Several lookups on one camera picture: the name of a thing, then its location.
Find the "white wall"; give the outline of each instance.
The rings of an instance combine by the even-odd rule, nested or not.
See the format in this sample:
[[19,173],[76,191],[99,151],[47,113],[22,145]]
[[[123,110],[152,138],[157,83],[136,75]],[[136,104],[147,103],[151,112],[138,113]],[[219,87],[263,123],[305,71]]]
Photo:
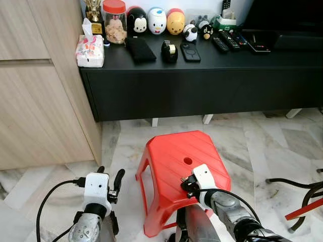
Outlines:
[[[187,9],[212,10],[221,13],[222,0],[123,0],[126,7],[133,5],[142,7],[146,12],[152,7],[160,7],[166,12],[171,8],[179,8],[184,12]],[[237,17],[237,25],[244,22],[253,0],[231,0],[231,9]]]

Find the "red plastic stool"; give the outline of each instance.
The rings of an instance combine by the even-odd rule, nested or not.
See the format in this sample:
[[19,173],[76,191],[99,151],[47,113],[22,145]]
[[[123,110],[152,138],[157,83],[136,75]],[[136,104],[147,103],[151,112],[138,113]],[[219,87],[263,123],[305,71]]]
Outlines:
[[[178,209],[197,203],[195,198],[186,197],[187,192],[181,188],[181,178],[191,175],[192,169],[202,164],[208,166],[218,188],[227,191],[231,189],[229,174],[207,134],[192,131],[156,136],[148,141],[136,173],[146,212],[146,236],[154,237],[162,229],[176,226],[176,223],[165,223]],[[141,178],[148,165],[154,188],[149,211]]]

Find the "cabinet door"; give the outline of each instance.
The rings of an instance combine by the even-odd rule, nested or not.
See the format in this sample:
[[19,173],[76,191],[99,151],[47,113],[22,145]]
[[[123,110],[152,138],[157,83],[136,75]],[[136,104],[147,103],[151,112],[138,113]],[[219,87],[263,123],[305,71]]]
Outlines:
[[0,0],[0,60],[47,59],[27,0]]
[[0,77],[0,169],[93,160],[52,65],[3,65]]

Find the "marble floor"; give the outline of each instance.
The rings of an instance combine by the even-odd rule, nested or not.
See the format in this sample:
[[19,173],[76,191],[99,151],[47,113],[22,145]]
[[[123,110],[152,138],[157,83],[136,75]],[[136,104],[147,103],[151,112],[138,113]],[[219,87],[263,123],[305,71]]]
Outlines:
[[[160,118],[157,128],[143,119],[103,123],[103,165],[112,179],[119,169],[126,170],[118,204],[114,205],[120,227],[117,241],[165,242],[174,231],[164,230],[154,238],[143,234],[144,210],[134,175],[150,138],[191,130],[210,135],[231,176],[232,192],[255,208],[264,227],[294,242],[322,241],[323,208],[307,214],[294,234],[287,231],[295,221],[286,221],[284,215],[300,207],[307,190],[264,182],[270,177],[306,184],[323,180],[323,174],[316,172],[323,168],[323,115],[315,108],[303,109],[293,119],[262,112],[217,114],[209,125],[202,124],[201,116]],[[85,176],[96,169],[93,161],[85,161],[0,171],[1,241],[36,241],[36,214],[47,192],[61,181]],[[144,182],[151,202],[149,170]],[[75,212],[82,209],[82,193],[82,188],[65,185],[49,198],[40,223],[43,242],[52,241],[71,226]],[[215,215],[211,221],[222,241],[233,241]]]

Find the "glass jar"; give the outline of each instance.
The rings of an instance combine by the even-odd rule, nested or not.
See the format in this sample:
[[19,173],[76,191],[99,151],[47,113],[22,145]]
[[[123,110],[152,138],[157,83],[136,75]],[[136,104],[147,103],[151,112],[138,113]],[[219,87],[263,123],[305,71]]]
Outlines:
[[106,38],[115,44],[122,44],[127,37],[126,4],[121,0],[103,2]]

